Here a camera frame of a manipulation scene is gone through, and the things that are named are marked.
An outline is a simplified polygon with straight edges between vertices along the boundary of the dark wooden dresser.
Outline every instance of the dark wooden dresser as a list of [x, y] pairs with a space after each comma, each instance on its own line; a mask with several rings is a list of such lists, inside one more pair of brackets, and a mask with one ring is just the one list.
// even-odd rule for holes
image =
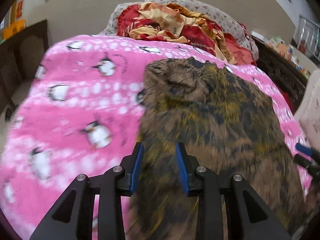
[[289, 95], [296, 111], [302, 101], [308, 79], [295, 68], [294, 64], [281, 57], [263, 41], [255, 37], [252, 38], [259, 49], [258, 68], [263, 70], [283, 92]]

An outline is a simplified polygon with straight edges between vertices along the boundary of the white wall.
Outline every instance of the white wall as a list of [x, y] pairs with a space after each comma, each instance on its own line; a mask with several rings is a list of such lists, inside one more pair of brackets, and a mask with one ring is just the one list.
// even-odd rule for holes
[[299, 26], [299, 15], [302, 14], [307, 19], [317, 22], [316, 16], [313, 14], [306, 0], [276, 0], [292, 20], [293, 24]]

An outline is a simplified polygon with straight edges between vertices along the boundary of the metal railing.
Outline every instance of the metal railing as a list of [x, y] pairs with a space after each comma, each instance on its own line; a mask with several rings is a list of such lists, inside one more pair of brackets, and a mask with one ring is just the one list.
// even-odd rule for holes
[[300, 15], [298, 35], [298, 49], [301, 45], [304, 46], [310, 54], [320, 61], [320, 25]]

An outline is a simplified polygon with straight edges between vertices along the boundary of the pink fabric cover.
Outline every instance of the pink fabric cover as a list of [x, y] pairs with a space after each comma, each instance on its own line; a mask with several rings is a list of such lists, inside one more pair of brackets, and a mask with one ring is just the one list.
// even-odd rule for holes
[[[23, 240], [29, 239], [78, 174], [103, 174], [132, 153], [144, 113], [136, 103], [136, 94], [143, 89], [145, 66], [155, 60], [192, 56], [201, 62], [215, 62], [218, 68], [226, 67], [254, 83], [273, 99], [285, 142], [292, 155], [297, 153], [294, 145], [299, 138], [305, 141], [304, 134], [278, 88], [263, 71], [252, 65], [225, 65], [209, 53], [200, 53], [185, 44], [179, 46], [187, 52], [170, 42], [80, 35], [59, 42], [46, 52], [41, 62], [43, 74], [32, 83], [10, 128], [1, 166], [1, 209]], [[110, 76], [102, 76], [99, 69], [92, 67], [106, 58], [115, 65]], [[61, 84], [68, 85], [65, 101], [51, 100], [50, 87]], [[93, 148], [84, 129], [94, 121], [110, 133], [109, 145]], [[37, 147], [49, 159], [49, 169], [42, 176], [31, 164], [31, 152]], [[299, 173], [306, 194], [310, 176], [302, 168]], [[122, 198], [125, 229], [129, 200]]]

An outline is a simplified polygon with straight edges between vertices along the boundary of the bed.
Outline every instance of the bed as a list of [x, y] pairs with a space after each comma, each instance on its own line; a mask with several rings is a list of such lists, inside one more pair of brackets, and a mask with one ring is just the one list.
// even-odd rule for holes
[[[146, 1], [204, 9], [202, 13], [258, 59], [257, 47], [245, 29], [217, 8], [194, 0]], [[196, 216], [194, 210], [188, 211], [196, 203], [184, 202], [176, 167], [167, 165], [172, 163], [174, 141], [181, 140], [216, 172], [243, 174], [293, 232], [303, 219], [303, 198], [311, 178], [293, 164], [294, 145], [305, 143], [305, 136], [277, 86], [256, 66], [232, 65], [187, 44], [177, 48], [172, 42], [115, 36], [116, 19], [129, 5], [117, 6], [99, 35], [79, 35], [46, 52], [29, 95], [12, 120], [3, 153], [0, 207], [14, 230], [23, 240], [28, 239], [78, 174], [103, 174], [131, 154], [136, 141], [142, 141], [147, 151], [144, 166], [149, 170], [137, 196], [122, 198], [127, 237], [192, 239]], [[137, 100], [137, 94], [143, 95], [143, 102]], [[204, 120], [210, 125], [202, 126]], [[230, 145], [237, 141], [238, 145], [228, 148], [222, 143], [224, 147], [219, 148], [222, 141]], [[256, 153], [265, 151], [272, 157], [257, 157]], [[251, 168], [238, 159], [242, 155], [254, 163]], [[150, 187], [155, 180], [159, 187]], [[262, 183], [273, 184], [275, 194], [270, 197], [270, 192], [261, 189]], [[168, 187], [174, 188], [174, 195], [166, 200]], [[159, 192], [158, 197], [146, 199], [151, 192]], [[157, 217], [148, 213], [146, 203], [151, 201]], [[177, 209], [180, 212], [172, 217], [180, 220], [168, 224], [167, 214]]]

